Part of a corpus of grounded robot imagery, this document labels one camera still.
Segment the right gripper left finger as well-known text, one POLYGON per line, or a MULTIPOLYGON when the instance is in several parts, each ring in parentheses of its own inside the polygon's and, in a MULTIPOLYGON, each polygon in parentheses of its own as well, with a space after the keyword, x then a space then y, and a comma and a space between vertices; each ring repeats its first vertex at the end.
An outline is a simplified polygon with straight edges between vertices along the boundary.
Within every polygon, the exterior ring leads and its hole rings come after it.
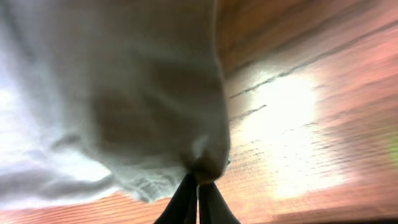
POLYGON ((195 176, 187 174, 154 224, 196 224, 197 187, 195 176))

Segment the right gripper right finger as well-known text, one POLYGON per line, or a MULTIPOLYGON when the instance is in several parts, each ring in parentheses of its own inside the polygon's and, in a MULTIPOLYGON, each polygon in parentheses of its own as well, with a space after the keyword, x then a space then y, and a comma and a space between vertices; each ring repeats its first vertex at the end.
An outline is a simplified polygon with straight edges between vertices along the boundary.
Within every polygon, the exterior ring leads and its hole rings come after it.
POLYGON ((240 224, 215 183, 199 186, 200 224, 240 224))

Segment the grey shorts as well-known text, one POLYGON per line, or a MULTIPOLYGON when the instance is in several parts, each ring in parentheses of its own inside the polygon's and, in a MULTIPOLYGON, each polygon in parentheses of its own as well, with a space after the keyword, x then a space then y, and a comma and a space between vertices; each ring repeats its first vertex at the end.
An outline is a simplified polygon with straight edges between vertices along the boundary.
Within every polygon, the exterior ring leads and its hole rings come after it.
POLYGON ((144 202, 229 156, 210 0, 1 2, 1 208, 144 202))

